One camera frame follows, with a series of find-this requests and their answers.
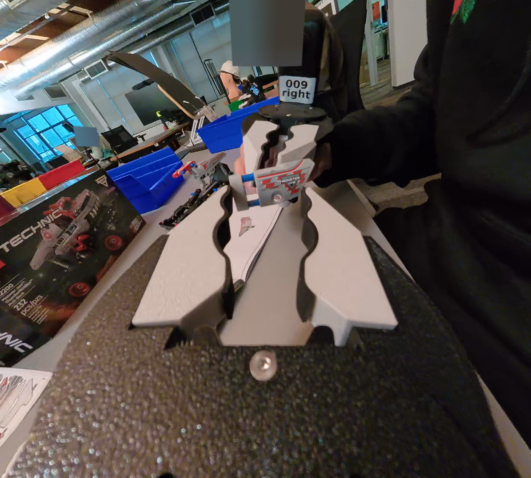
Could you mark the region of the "black toy truck chassis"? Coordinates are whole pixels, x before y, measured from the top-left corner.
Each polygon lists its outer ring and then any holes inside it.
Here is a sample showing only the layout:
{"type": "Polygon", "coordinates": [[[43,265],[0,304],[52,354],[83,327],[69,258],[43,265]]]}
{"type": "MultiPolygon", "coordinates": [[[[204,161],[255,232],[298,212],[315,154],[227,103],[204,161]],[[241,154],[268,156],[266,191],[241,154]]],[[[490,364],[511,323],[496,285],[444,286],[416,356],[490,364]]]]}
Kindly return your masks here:
{"type": "Polygon", "coordinates": [[[204,203],[213,193],[228,185],[229,176],[233,172],[222,160],[226,157],[226,152],[219,152],[209,160],[197,163],[190,161],[173,173],[173,178],[184,176],[188,173],[201,183],[201,188],[196,189],[190,198],[169,216],[159,223],[165,229],[173,229],[176,225],[187,218],[194,210],[204,203]]]}

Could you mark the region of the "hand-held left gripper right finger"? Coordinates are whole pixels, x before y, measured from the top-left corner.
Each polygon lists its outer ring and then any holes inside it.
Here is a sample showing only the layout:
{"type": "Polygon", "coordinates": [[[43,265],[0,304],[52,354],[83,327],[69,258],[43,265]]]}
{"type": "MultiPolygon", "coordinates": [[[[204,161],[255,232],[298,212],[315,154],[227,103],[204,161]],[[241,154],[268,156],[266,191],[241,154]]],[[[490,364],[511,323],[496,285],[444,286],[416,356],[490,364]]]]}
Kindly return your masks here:
{"type": "Polygon", "coordinates": [[[310,188],[301,193],[301,216],[301,321],[328,328],[337,347],[348,343],[354,329],[395,329],[397,317],[359,229],[310,188]]]}

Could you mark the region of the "black toy truck box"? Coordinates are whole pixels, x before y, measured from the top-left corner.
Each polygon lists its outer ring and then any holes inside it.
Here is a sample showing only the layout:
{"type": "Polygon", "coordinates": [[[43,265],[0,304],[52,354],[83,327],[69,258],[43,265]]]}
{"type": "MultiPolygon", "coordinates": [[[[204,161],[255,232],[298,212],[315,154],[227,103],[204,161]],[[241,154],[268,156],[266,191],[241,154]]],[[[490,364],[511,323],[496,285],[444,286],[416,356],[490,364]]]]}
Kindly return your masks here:
{"type": "Polygon", "coordinates": [[[1,367],[49,342],[144,227],[103,169],[23,206],[1,225],[1,367]]]}

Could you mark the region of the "yellow storage bin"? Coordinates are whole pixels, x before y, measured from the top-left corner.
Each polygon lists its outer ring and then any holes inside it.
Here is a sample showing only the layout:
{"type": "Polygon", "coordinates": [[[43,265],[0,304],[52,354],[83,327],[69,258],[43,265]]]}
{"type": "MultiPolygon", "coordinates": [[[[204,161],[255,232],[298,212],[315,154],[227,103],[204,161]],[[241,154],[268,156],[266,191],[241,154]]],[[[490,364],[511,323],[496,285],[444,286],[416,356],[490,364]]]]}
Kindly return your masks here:
{"type": "Polygon", "coordinates": [[[47,189],[39,178],[32,178],[12,189],[1,192],[1,197],[12,207],[18,208],[43,195],[46,191],[47,189]]]}

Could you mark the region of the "person's right forearm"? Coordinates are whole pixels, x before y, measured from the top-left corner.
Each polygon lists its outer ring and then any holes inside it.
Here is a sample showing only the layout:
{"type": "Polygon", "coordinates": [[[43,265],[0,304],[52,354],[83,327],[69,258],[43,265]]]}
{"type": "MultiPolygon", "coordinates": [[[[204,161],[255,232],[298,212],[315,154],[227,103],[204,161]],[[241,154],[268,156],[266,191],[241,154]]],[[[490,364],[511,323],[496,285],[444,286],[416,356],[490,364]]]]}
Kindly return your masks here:
{"type": "Polygon", "coordinates": [[[322,143],[331,146],[331,167],[314,181],[321,188],[352,178],[405,187],[440,172],[430,111],[398,106],[356,111],[317,145],[322,143]]]}

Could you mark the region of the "grey desk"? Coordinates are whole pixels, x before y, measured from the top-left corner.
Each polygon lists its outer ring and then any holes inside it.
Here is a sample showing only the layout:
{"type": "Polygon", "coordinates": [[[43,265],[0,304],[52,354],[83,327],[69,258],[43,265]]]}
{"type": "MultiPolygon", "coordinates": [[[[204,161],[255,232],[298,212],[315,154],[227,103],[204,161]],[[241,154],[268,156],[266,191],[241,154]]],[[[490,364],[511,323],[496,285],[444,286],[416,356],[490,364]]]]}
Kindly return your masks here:
{"type": "Polygon", "coordinates": [[[457,337],[373,240],[361,249],[398,328],[304,344],[298,214],[281,217],[223,345],[131,326],[154,242],[71,335],[6,477],[518,477],[457,337]]]}

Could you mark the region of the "large paned window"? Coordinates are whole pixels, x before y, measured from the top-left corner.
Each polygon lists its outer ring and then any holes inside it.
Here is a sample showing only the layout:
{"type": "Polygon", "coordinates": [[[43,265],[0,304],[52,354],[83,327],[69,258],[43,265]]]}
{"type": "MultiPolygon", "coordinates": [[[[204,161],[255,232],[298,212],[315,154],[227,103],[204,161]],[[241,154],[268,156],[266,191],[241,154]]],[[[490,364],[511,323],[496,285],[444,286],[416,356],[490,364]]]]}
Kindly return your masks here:
{"type": "Polygon", "coordinates": [[[14,121],[15,135],[27,146],[39,161],[49,161],[61,153],[59,146],[75,149],[72,139],[74,127],[82,122],[67,105],[58,105],[33,114],[22,113],[14,121]]]}

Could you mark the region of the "toy sticker sheet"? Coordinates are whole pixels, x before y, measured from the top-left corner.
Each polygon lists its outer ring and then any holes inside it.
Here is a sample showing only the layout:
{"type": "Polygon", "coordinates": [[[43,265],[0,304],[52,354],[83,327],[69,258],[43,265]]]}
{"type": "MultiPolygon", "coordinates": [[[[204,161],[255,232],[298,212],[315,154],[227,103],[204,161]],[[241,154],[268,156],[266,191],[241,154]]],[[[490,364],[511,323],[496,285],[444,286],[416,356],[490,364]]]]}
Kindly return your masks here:
{"type": "Polygon", "coordinates": [[[1,446],[33,408],[52,375],[50,371],[1,367],[1,446]]]}

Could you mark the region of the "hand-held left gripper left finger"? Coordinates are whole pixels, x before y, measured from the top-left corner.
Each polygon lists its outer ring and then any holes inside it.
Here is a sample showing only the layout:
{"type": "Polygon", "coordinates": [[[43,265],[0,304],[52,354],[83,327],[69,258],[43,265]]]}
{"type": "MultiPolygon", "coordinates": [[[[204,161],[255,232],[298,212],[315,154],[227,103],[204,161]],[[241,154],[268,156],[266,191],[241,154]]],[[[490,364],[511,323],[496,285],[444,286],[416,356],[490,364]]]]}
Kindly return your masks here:
{"type": "Polygon", "coordinates": [[[235,290],[224,251],[232,211],[231,189],[224,186],[169,232],[132,318],[134,327],[195,330],[232,319],[235,290]]]}

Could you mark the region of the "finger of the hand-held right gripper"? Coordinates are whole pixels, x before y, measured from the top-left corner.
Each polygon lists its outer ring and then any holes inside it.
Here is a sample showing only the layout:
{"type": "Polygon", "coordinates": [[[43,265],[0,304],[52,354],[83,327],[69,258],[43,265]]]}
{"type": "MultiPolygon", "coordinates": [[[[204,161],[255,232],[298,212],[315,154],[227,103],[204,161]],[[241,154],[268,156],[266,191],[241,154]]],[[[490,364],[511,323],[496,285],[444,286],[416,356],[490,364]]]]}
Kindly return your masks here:
{"type": "Polygon", "coordinates": [[[287,135],[280,136],[275,150],[275,166],[313,158],[318,131],[319,125],[310,123],[291,127],[287,135]]]}
{"type": "Polygon", "coordinates": [[[277,124],[263,117],[246,117],[242,122],[243,174],[264,168],[270,138],[277,132],[277,124]]]}

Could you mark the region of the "black monitor screen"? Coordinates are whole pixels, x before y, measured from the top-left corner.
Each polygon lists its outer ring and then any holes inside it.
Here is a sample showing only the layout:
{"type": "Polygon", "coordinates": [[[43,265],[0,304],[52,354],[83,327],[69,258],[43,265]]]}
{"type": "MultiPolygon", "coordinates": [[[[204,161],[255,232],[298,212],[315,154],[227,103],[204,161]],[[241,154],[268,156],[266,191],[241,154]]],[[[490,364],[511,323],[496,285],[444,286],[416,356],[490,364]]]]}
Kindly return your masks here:
{"type": "Polygon", "coordinates": [[[132,89],[125,93],[125,98],[143,126],[160,120],[163,113],[169,114],[178,110],[177,105],[163,94],[156,83],[145,81],[135,87],[138,89],[132,89]]]}

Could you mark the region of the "person's right hand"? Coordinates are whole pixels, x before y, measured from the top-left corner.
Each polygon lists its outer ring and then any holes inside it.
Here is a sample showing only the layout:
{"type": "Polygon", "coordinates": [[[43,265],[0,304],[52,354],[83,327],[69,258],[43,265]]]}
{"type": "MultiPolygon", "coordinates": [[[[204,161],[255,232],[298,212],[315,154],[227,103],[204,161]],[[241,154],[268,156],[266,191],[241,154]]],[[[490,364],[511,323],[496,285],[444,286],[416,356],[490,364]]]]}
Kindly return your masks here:
{"type": "Polygon", "coordinates": [[[325,171],[331,167],[331,146],[329,143],[322,143],[316,147],[314,154],[314,167],[309,176],[310,181],[315,181],[325,171]]]}

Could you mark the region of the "long wooden desk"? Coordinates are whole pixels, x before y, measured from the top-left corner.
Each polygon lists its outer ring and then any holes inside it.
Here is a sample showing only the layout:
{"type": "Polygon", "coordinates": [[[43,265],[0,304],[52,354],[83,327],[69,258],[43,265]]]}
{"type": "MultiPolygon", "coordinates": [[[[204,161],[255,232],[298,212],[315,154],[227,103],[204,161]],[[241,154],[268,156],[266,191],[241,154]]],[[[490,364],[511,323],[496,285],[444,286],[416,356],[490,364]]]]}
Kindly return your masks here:
{"type": "Polygon", "coordinates": [[[191,129],[191,127],[192,127],[191,123],[185,123],[185,124],[181,124],[181,125],[179,125],[179,126],[177,126],[175,128],[166,130],[163,133],[161,133],[159,135],[156,135],[155,137],[152,137],[152,138],[150,138],[147,141],[141,141],[137,145],[135,145],[135,146],[123,151],[122,153],[113,155],[110,158],[110,160],[111,161],[118,161],[119,160],[120,162],[122,162],[121,159],[124,159],[126,157],[132,156],[132,155],[136,154],[136,152],[143,151],[143,150],[146,150],[146,149],[151,150],[153,148],[157,148],[157,147],[161,146],[161,144],[165,144],[165,143],[168,143],[168,142],[172,144],[173,142],[178,140],[177,135],[179,135],[181,133],[181,131],[191,129]]]}

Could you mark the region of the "blue storage bin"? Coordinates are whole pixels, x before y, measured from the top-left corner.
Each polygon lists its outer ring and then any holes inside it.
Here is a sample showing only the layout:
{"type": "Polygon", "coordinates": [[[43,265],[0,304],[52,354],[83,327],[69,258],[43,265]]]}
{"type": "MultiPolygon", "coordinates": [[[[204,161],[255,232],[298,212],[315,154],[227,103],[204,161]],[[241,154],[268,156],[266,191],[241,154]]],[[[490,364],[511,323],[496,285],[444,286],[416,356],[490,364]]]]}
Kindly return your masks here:
{"type": "Polygon", "coordinates": [[[255,103],[249,107],[238,109],[230,115],[224,115],[212,123],[206,123],[197,130],[206,148],[216,154],[230,149],[238,149],[242,145],[242,122],[259,109],[268,105],[277,105],[279,97],[275,96],[265,101],[255,103]]]}
{"type": "Polygon", "coordinates": [[[183,167],[169,147],[107,170],[114,184],[143,215],[164,206],[183,183],[173,174],[183,167]]]}

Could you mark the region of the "grey toy part blue pins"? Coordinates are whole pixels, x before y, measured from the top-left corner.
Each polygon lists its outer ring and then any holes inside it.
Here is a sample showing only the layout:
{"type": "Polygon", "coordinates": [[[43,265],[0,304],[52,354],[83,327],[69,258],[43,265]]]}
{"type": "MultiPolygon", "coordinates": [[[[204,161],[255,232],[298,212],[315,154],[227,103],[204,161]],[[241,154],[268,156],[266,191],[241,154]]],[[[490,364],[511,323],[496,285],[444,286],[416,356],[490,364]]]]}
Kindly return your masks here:
{"type": "Polygon", "coordinates": [[[313,160],[302,159],[258,169],[250,174],[230,175],[229,185],[236,209],[244,211],[258,206],[289,206],[298,199],[313,168],[313,160]]]}

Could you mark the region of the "toy instruction booklet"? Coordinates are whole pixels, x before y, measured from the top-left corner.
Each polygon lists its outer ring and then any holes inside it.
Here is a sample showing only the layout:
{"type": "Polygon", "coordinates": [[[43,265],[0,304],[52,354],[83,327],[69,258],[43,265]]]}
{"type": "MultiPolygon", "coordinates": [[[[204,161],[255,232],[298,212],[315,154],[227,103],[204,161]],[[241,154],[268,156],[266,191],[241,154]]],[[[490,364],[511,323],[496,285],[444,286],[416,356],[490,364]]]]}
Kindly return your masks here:
{"type": "Polygon", "coordinates": [[[230,262],[235,289],[247,282],[281,212],[279,206],[256,206],[234,210],[230,216],[230,240],[223,251],[230,262]]]}

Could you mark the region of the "person's black printed hoodie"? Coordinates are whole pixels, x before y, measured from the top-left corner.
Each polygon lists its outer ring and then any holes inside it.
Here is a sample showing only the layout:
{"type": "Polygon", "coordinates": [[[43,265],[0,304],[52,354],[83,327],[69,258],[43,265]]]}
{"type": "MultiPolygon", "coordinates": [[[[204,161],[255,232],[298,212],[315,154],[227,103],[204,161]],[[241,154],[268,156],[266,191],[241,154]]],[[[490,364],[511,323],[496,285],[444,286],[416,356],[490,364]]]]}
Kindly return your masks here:
{"type": "Polygon", "coordinates": [[[426,0],[415,84],[383,108],[387,182],[440,174],[388,240],[530,447],[530,0],[426,0]]]}

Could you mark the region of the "black and wooden panel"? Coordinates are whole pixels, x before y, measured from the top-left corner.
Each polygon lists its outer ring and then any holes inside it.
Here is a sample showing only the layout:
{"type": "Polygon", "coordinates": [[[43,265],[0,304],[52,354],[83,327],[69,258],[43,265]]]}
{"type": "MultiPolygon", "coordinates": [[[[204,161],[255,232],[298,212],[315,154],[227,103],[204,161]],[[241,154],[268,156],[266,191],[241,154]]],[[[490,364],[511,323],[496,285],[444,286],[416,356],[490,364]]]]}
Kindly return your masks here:
{"type": "Polygon", "coordinates": [[[188,87],[142,56],[121,51],[110,51],[107,57],[111,61],[135,70],[154,81],[158,89],[192,120],[205,117],[209,122],[213,122],[217,119],[215,111],[188,87]]]}

